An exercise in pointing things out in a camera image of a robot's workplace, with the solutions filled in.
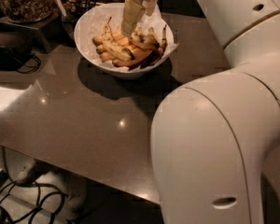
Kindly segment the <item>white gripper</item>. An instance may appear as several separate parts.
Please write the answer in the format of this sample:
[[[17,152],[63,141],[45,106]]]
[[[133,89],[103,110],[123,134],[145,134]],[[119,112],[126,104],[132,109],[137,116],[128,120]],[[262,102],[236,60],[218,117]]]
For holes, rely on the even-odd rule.
[[[122,33],[129,37],[144,13],[151,16],[158,0],[125,0],[121,22]]]

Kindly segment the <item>white robot base foot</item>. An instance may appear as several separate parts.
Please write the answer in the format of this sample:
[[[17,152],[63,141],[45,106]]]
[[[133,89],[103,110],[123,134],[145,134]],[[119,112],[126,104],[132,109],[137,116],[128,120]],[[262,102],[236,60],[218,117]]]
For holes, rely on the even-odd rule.
[[[37,159],[30,159],[19,172],[16,183],[20,186],[28,186],[38,180],[48,181],[61,188],[67,195],[66,203],[72,214],[80,215],[83,212],[87,196],[87,181],[84,177]]]

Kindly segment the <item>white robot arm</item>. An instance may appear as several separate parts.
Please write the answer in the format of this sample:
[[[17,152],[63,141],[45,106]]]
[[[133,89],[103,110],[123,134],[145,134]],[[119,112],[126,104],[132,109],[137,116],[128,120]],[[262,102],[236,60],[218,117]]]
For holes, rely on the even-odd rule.
[[[280,0],[197,0],[231,66],[172,91],[151,127],[164,224],[264,224],[280,144]]]

